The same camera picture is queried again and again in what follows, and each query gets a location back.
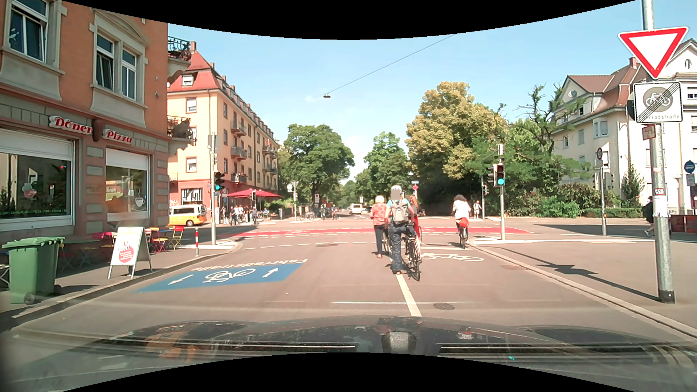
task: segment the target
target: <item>white shirt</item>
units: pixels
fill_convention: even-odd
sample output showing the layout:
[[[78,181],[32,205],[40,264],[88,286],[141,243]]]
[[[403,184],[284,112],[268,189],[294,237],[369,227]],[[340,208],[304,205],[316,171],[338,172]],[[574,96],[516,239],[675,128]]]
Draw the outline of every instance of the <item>white shirt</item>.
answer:
[[[455,200],[452,203],[452,210],[455,211],[455,219],[469,218],[470,217],[470,204],[468,202],[463,202],[462,200]]]

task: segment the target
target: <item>blue sky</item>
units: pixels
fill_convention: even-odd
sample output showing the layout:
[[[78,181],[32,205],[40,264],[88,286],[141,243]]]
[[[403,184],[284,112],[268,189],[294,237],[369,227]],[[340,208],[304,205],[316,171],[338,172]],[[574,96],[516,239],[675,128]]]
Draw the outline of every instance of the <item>blue sky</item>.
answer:
[[[654,1],[657,29],[691,23],[695,0]],[[382,131],[406,138],[424,92],[438,83],[465,82],[477,102],[507,107],[508,119],[528,103],[536,84],[562,82],[566,75],[606,75],[625,66],[631,54],[623,31],[642,29],[641,1],[552,20],[461,33],[338,91],[356,78],[430,45],[445,36],[394,40],[305,40],[249,36],[169,25],[169,35],[197,42],[197,49],[283,142],[288,125],[327,124],[355,155],[351,178],[363,170],[372,139]]]

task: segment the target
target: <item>yield sign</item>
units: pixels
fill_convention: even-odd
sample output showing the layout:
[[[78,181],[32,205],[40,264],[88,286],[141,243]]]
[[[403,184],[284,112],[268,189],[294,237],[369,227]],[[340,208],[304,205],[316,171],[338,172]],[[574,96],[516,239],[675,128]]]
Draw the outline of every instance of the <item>yield sign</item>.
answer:
[[[659,73],[671,59],[677,46],[687,34],[687,27],[642,30],[620,33],[620,40],[636,56],[641,65],[658,79]]]

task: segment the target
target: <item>white arrow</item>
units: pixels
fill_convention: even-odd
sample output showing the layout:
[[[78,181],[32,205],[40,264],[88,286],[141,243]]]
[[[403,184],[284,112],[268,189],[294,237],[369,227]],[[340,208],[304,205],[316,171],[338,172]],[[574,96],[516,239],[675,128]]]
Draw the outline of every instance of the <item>white arrow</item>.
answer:
[[[172,283],[179,283],[179,282],[181,282],[182,280],[184,280],[184,279],[186,279],[186,278],[191,278],[192,276],[193,276],[193,275],[189,275],[189,276],[185,276],[185,277],[183,277],[183,278],[181,278],[181,279],[172,280],[171,282],[167,283],[167,285],[169,286],[169,285],[171,285]]]
[[[266,278],[274,272],[278,272],[278,268],[274,268],[271,271],[267,272],[266,275],[262,276],[262,278]]]

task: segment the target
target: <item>road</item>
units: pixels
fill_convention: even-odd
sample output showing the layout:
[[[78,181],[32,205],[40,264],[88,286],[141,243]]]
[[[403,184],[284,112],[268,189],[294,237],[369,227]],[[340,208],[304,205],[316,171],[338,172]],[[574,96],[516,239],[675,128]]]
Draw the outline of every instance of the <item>road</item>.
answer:
[[[371,222],[365,218],[289,221],[218,227],[222,241],[242,246],[187,270],[106,294],[20,329],[113,336],[151,325],[197,319],[269,322],[340,315],[415,315],[503,324],[571,325],[623,331],[657,340],[684,336],[649,319],[553,279],[522,269],[479,248],[457,246],[451,218],[421,218],[424,261],[419,281],[392,275],[388,258],[376,256]],[[507,240],[565,239],[568,231],[508,222]],[[498,236],[498,223],[476,221],[478,241]],[[210,241],[202,228],[201,243]],[[193,239],[187,229],[186,242]],[[542,249],[545,243],[530,243]],[[15,365],[51,354],[49,349],[11,345]]]

